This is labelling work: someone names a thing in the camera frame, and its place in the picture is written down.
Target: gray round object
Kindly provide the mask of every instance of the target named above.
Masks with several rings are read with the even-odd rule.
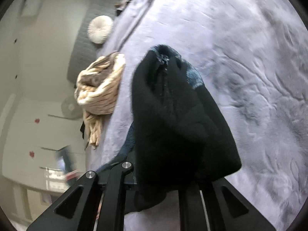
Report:
[[[86,177],[89,178],[89,179],[93,178],[94,176],[95,176],[95,172],[94,171],[88,171],[86,173]]]
[[[130,168],[131,167],[131,163],[126,161],[126,162],[122,163],[122,167],[123,168]]]
[[[62,114],[68,119],[82,118],[82,108],[78,105],[75,97],[68,96],[61,104]]]

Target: white round cushion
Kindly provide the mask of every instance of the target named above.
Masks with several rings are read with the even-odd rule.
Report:
[[[113,20],[109,16],[94,18],[88,27],[88,37],[97,44],[102,44],[111,32]]]

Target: metal screw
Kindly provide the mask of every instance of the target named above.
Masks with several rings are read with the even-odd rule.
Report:
[[[86,177],[89,178],[89,179],[93,178],[94,176],[95,176],[95,172],[94,171],[88,171],[86,173]]]
[[[123,168],[130,168],[131,167],[131,163],[126,161],[126,162],[122,163],[122,167]]]

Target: bed sheet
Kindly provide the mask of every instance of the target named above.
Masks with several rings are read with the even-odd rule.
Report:
[[[119,45],[127,64],[117,105],[104,141],[88,149],[87,168],[108,162],[124,143],[134,69],[150,47],[167,44],[198,70],[230,126],[243,166],[227,180],[286,230],[308,195],[308,32],[290,2],[153,0],[129,35]],[[126,231],[179,230],[177,198],[162,204],[126,215]]]

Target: wall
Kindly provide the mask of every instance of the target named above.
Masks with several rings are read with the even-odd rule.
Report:
[[[13,184],[2,176],[2,156],[7,129],[12,117],[12,107],[19,97],[19,67],[17,38],[15,31],[17,17],[23,0],[15,0],[0,21],[0,205],[6,215],[16,212]]]

